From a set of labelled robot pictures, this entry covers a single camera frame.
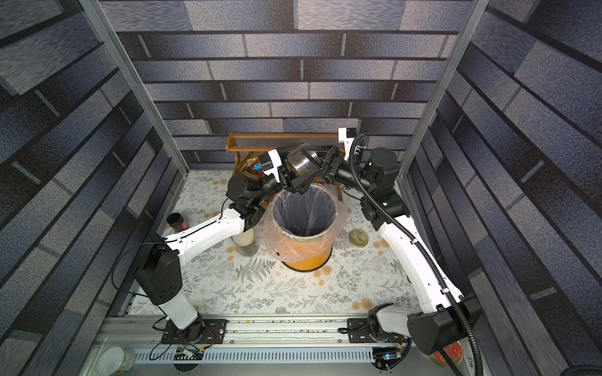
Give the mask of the glass tea jar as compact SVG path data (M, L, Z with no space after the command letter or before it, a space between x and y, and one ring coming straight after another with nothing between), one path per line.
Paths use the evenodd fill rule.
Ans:
M308 143L302 143L290 150L285 158L288 178L291 181L311 183L318 174L316 167L318 155Z

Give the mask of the green jar lid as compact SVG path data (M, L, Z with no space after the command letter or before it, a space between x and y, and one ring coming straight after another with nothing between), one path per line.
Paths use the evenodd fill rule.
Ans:
M357 248L363 248L369 243L368 233L362 229L352 229L348 233L348 241Z

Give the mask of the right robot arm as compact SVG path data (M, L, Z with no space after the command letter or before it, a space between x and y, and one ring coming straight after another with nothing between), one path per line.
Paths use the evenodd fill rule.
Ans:
M414 341L426 355L465 338L472 354L481 350L473 333L481 306L467 298L448 279L436 259L423 245L407 206L393 188L400 165L395 153L386 148L373 150L359 166L362 149L351 156L329 147L320 159L321 176L328 183L341 183L360 192L362 212L393 249L419 301L420 311L387 303L372 309L367 319L370 335L383 340L403 335Z

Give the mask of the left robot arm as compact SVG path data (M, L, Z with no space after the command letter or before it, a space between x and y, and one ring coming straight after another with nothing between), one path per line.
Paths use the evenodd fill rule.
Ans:
M150 301L166 315L179 330L201 327L202 319L183 292L182 267L202 252L221 241L251 230L262 219L265 208L261 203L280 191L302 193L318 175L316 159L308 157L307 166L293 162L293 153L271 150L260 155L263 175L249 176L243 172L233 175L227 184L226 197L230 205L220 214L161 241L148 242L142 251L145 257L135 272L135 280Z

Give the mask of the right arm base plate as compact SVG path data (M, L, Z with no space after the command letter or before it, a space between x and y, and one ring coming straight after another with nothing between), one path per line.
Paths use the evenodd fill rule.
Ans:
M348 318L344 334L352 344L398 344L405 345L411 342L409 337L395 333L377 332L371 329L367 318Z

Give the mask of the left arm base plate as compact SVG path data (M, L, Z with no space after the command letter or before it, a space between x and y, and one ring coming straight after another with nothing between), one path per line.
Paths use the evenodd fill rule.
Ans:
M227 320L197 319L188 328L180 330L168 321L163 329L161 344L164 345L215 345L222 344L227 329Z

